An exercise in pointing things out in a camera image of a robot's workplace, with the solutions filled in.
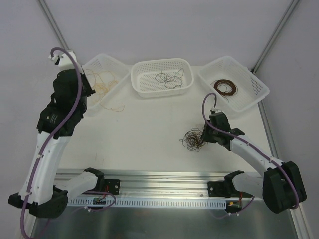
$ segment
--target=white plastic basket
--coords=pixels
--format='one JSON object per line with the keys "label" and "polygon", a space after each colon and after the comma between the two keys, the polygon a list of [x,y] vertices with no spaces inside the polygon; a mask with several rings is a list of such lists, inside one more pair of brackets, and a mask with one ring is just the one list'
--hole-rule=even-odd
{"label": "white plastic basket", "polygon": [[[207,64],[199,71],[202,85],[217,95],[217,108],[227,112],[240,113],[261,101],[269,94],[269,88],[248,69],[230,56],[224,56]],[[223,97],[213,87],[220,79],[231,80],[237,86],[237,93]]]}
{"label": "white plastic basket", "polygon": [[159,97],[185,93],[193,84],[194,77],[189,63],[176,58],[135,64],[131,71],[131,81],[141,97]]}
{"label": "white plastic basket", "polygon": [[130,70],[126,65],[106,54],[97,55],[82,68],[90,85],[96,91],[87,98],[89,113],[102,109],[130,76]]}

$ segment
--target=white cable tie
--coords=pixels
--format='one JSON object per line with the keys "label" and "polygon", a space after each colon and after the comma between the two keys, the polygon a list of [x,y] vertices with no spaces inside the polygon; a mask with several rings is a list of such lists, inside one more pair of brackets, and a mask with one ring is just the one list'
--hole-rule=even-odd
{"label": "white cable tie", "polygon": [[21,197],[26,197],[28,195],[31,195],[32,193],[31,192],[24,192],[21,194]]}

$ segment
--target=red wire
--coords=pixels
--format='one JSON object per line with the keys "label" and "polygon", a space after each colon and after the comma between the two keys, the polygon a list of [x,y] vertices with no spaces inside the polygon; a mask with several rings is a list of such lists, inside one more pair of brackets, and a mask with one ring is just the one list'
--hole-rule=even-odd
{"label": "red wire", "polygon": [[[106,185],[106,187],[105,187],[105,192],[106,193],[109,192],[109,186],[108,185]],[[106,197],[106,194],[103,194],[103,197],[101,199],[99,199],[99,200],[103,200],[103,199],[105,199],[105,197]]]}

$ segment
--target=metal table surface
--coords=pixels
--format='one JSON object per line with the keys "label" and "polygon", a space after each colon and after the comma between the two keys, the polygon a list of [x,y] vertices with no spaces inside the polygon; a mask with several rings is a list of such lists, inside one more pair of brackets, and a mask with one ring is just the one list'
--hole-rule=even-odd
{"label": "metal table surface", "polygon": [[[273,214],[261,201],[240,216],[222,220],[220,210],[110,208],[100,213],[67,207],[44,239],[297,239],[290,212]],[[38,220],[38,235],[46,219]]]}

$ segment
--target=black bracket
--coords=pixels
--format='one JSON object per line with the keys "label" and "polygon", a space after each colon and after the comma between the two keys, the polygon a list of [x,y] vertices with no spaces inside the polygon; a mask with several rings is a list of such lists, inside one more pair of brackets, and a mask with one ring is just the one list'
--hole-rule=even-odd
{"label": "black bracket", "polygon": [[106,179],[104,178],[103,172],[94,168],[87,168],[84,171],[93,173],[98,178],[96,187],[93,189],[93,191],[105,192],[107,190],[108,193],[112,193],[113,195],[119,195],[121,183],[119,179]]}
{"label": "black bracket", "polygon": [[[237,191],[233,185],[232,179],[243,171],[236,171],[227,174],[224,181],[207,182],[207,190],[209,197],[224,197],[224,198],[239,198],[240,192]],[[243,192],[243,198],[251,198],[252,195]]]}
{"label": "black bracket", "polygon": [[108,193],[112,193],[113,195],[119,195],[121,184],[121,181],[119,179],[104,179],[104,183],[105,187],[108,188]]}

